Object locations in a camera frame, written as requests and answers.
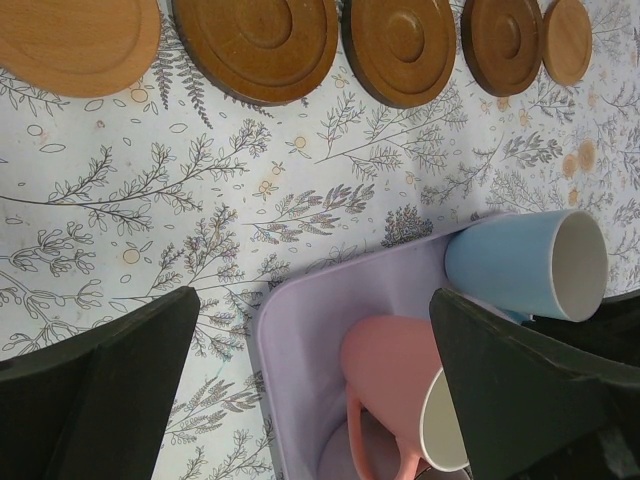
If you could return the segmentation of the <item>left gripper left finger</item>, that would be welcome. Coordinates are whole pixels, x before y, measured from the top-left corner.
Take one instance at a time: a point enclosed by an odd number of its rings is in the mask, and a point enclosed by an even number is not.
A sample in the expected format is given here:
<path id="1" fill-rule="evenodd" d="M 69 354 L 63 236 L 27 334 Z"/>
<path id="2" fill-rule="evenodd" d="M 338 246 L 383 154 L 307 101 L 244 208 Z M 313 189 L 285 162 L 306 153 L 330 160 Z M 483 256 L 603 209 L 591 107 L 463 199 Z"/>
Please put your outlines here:
<path id="1" fill-rule="evenodd" d="M 180 287 L 2 361 L 2 478 L 151 478 L 198 312 Z"/>

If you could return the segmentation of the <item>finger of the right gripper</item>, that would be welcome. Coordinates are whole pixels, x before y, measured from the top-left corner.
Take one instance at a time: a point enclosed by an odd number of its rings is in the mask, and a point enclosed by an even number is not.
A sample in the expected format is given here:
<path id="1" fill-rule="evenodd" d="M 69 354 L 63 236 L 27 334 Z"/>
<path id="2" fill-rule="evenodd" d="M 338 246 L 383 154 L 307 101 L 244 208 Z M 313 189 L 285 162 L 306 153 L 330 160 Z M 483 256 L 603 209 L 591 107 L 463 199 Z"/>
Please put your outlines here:
<path id="1" fill-rule="evenodd" d="M 604 298 L 586 321 L 534 316 L 522 325 L 577 349 L 639 366 L 639 291 Z"/>

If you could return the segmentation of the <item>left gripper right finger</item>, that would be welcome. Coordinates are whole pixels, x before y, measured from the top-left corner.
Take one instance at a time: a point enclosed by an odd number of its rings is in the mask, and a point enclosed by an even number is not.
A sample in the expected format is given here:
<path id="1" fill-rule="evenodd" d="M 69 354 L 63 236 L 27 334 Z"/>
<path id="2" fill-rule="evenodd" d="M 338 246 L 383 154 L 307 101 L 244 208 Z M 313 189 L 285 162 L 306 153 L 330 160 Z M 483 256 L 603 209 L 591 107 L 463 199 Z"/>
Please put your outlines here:
<path id="1" fill-rule="evenodd" d="M 450 289 L 429 312 L 474 478 L 638 478 L 638 367 Z"/>

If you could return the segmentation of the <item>light blue mug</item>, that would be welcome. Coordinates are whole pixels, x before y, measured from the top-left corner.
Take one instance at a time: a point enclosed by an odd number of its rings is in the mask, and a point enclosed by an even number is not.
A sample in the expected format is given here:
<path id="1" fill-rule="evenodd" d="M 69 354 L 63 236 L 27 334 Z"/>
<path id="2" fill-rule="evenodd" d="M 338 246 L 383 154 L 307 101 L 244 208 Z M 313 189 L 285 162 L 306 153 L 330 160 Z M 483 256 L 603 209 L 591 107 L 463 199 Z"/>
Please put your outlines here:
<path id="1" fill-rule="evenodd" d="M 505 215 L 448 244 L 445 270 L 460 292 L 518 314 L 589 319 L 608 281 L 604 235 L 584 210 Z"/>

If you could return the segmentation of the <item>light wooden coaster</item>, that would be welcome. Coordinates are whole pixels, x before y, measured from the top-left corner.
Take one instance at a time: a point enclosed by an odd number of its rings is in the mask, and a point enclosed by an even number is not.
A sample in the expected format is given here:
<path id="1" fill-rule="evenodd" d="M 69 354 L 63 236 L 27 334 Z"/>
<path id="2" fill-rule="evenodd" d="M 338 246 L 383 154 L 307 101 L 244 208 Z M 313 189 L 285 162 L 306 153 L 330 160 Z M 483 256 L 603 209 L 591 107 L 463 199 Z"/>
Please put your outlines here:
<path id="1" fill-rule="evenodd" d="M 155 0 L 3 1 L 1 66 L 58 95 L 101 97 L 143 76 L 160 33 Z"/>
<path id="2" fill-rule="evenodd" d="M 585 75 L 592 56 L 592 29 L 586 7 L 578 0 L 554 1 L 544 16 L 543 61 L 559 85 L 572 86 Z"/>

